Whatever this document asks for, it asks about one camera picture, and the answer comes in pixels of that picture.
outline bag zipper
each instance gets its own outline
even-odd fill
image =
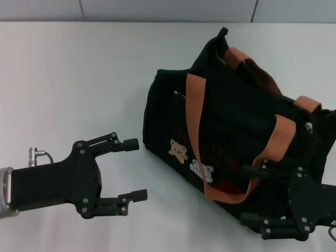
[[[174,90],[174,94],[177,96],[182,96],[185,99],[185,96],[181,94],[180,92],[178,92],[177,90]]]

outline black canvas fabric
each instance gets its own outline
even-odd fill
[[[310,113],[294,106],[294,100],[259,85],[244,62],[237,70],[230,69],[221,60],[229,48],[226,34],[227,29],[223,28],[211,39],[190,69],[158,70],[144,113],[145,147],[203,192],[203,180],[192,169],[195,154],[185,114],[186,76],[193,74],[206,79],[199,150],[202,163],[213,167],[211,186],[227,193],[247,190],[249,179],[242,166],[252,164],[264,150],[276,124],[275,114],[294,121],[297,127],[281,163],[289,169],[308,167],[310,174],[321,181],[328,152],[336,139],[336,113]],[[313,124],[313,133],[307,132],[307,122]],[[184,147],[185,151],[178,150],[182,152],[181,160],[170,154],[173,145],[177,149]],[[236,218],[242,212],[280,218],[286,214],[287,202],[283,184],[262,180],[244,202],[217,204]]]

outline cartoon bear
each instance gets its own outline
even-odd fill
[[[214,168],[210,165],[204,165],[202,164],[203,166],[203,170],[205,172],[205,176],[206,176],[206,181],[208,183],[212,182],[212,177],[211,177],[211,173],[214,171]],[[190,164],[190,169],[196,173],[199,177],[202,178],[202,174],[201,174],[201,171],[200,171],[200,166],[198,165],[198,162],[196,159],[193,159],[193,162]]]
[[[181,164],[184,164],[184,160],[188,159],[187,155],[185,154],[187,149],[183,145],[177,143],[174,139],[170,140],[170,144],[171,150],[169,151],[169,154],[174,155]]]

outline white table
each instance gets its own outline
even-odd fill
[[[336,25],[0,23],[0,167],[27,167],[30,146],[61,161],[75,141],[112,131],[141,143],[157,69],[189,68],[223,26],[229,45],[253,57],[285,95],[336,107]],[[324,183],[336,184],[335,162],[333,148]],[[70,204],[22,212],[0,220],[0,250],[335,251],[320,226],[304,243],[262,240],[142,143],[98,164],[102,197],[147,188],[149,199],[131,203],[127,217],[88,221]]]

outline orange strap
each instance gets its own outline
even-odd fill
[[[306,109],[309,112],[313,112],[315,109],[321,109],[322,105],[318,101],[315,101],[307,96],[300,96],[296,101],[294,102],[294,105]]]
[[[272,78],[266,71],[261,69],[248,55],[239,51],[235,47],[230,47],[224,55],[224,62],[227,63],[231,68],[237,70],[240,62],[244,61],[245,66],[250,71],[252,76],[256,81],[265,89],[271,90],[275,93],[281,94],[281,91]]]
[[[202,177],[205,178],[205,172],[201,162],[200,149],[198,145],[199,141],[199,129],[200,121],[203,109],[204,94],[205,94],[205,82],[206,79],[192,74],[187,75],[186,79],[186,121],[188,133],[191,141],[191,145],[196,156],[198,165],[201,170]],[[289,144],[291,143],[295,131],[295,122],[276,115],[277,123],[274,131],[265,147],[263,152],[259,154],[253,161],[253,165],[260,165],[263,159],[270,159],[274,161],[280,161],[285,155]],[[259,178],[252,178],[248,185],[247,192],[244,194],[229,194],[217,190],[204,181],[204,193],[205,195],[215,201],[221,201],[225,203],[235,204],[243,202],[246,197],[253,191],[253,189],[259,184]]]

